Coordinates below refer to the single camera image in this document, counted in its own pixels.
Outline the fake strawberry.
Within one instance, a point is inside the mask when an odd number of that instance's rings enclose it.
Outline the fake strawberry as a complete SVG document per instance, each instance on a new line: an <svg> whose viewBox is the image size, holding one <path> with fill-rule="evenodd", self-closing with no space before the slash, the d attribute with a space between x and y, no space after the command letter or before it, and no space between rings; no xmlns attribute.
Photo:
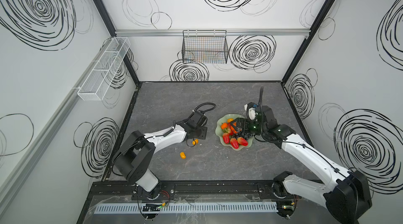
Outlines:
<svg viewBox="0 0 403 224"><path fill-rule="evenodd" d="M224 133L224 134L222 135L222 139L223 139L223 142L224 142L225 144L229 144L229 143L230 143L230 135L229 135L229 133Z"/></svg>
<svg viewBox="0 0 403 224"><path fill-rule="evenodd" d="M246 139L242 138L242 137L239 137L237 139L237 142L241 146L248 146L248 144L249 144L248 141Z"/></svg>
<svg viewBox="0 0 403 224"><path fill-rule="evenodd" d="M230 144L235 150L239 149L239 143L238 143L237 139L231 138Z"/></svg>

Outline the light green wavy fruit bowl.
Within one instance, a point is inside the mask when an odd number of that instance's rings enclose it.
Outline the light green wavy fruit bowl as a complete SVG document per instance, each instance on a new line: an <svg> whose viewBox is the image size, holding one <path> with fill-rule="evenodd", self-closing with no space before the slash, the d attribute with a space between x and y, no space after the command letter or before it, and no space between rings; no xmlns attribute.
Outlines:
<svg viewBox="0 0 403 224"><path fill-rule="evenodd" d="M222 135L224 134L224 132L221 130L221 125L222 125L223 123L226 123L227 120L230 119L230 118L233 118L233 119L236 119L236 118L243 118L243 119L245 119L245 117L242 116L242 115L228 114L228 115L225 115L224 117L220 118L220 119L217 121L217 126L216 126L216 129L215 129L215 134L216 134L216 136L219 138L219 142L221 143L221 145L230 147L230 148L232 148L234 151L240 151L240 150L242 150L243 148L251 147L251 146L252 146L252 143L253 143L253 140L254 140L254 137L253 137L253 136L251 136L251 137L249 137L249 138L246 138L246 141L248 142L248 144L247 144L247 145L241 145L241 146L239 146L239 148L234 148L230 143L225 143L225 142L224 142L224 140L223 140L223 138L222 138Z"/></svg>

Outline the dark fake grape bunch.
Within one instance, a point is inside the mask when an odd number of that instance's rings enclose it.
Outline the dark fake grape bunch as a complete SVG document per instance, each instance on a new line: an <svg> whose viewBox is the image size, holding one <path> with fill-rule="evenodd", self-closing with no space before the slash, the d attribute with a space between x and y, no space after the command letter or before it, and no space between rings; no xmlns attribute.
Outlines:
<svg viewBox="0 0 403 224"><path fill-rule="evenodd" d="M252 134L252 133L238 132L233 135L233 138L236 138L236 139L244 138L245 140L248 140L248 139L252 138L253 136L254 136L254 134Z"/></svg>

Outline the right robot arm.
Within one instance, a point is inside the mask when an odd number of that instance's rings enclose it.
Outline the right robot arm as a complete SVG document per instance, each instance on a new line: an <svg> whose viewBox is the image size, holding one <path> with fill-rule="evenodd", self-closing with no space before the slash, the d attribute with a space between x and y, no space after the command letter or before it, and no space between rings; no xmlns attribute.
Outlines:
<svg viewBox="0 0 403 224"><path fill-rule="evenodd" d="M261 137L294 156L320 182L300 178L285 171L273 179L272 191L278 198L301 196L323 206L341 224L355 224L373 205L367 177L333 162L309 145L294 129L278 124L273 111L266 105L249 103L246 118L229 123L239 136Z"/></svg>

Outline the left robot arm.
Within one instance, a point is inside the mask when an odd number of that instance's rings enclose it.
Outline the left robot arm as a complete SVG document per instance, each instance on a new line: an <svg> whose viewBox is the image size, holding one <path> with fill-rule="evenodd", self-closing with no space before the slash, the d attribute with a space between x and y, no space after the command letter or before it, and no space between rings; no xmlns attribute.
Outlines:
<svg viewBox="0 0 403 224"><path fill-rule="evenodd" d="M205 112L194 110L181 121L154 133L132 132L112 158L112 164L130 185L137 185L156 198L161 181L150 171L152 157L158 151L174 144L194 139L205 139L207 127Z"/></svg>

